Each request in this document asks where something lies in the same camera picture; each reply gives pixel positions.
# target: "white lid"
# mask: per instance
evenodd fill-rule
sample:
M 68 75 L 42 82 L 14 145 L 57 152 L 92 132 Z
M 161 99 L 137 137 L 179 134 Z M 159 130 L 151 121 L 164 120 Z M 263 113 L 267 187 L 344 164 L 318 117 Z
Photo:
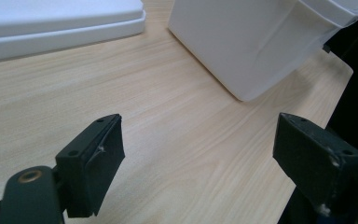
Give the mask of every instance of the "white lid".
M 299 0 L 319 16 L 343 28 L 358 21 L 358 0 Z
M 140 0 L 0 0 L 0 37 L 133 21 Z

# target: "wooden table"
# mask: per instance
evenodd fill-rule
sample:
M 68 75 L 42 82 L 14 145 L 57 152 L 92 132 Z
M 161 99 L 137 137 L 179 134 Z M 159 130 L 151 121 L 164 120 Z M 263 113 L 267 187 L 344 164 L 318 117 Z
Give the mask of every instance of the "wooden table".
M 6 181 L 94 120 L 123 117 L 126 159 L 100 214 L 67 223 L 276 223 L 293 189 L 272 147 L 280 112 L 324 127 L 350 76 L 320 50 L 252 102 L 235 99 L 169 32 L 172 0 L 145 0 L 145 32 L 0 62 Z

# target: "screw hole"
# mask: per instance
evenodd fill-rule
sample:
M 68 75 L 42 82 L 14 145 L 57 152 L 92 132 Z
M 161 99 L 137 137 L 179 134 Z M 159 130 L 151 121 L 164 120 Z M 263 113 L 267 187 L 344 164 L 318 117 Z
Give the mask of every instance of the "screw hole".
M 18 181 L 22 184 L 25 184 L 36 180 L 40 176 L 42 176 L 42 172 L 40 170 L 32 170 L 22 174 Z
M 353 152 L 351 152 L 349 150 L 343 150 L 342 153 L 344 153 L 345 155 L 348 155 L 348 156 L 353 155 Z
M 78 151 L 73 150 L 73 151 L 70 151 L 70 152 L 68 153 L 68 155 L 69 155 L 69 156 L 75 156 L 75 155 L 77 155 L 78 153 L 79 153 Z

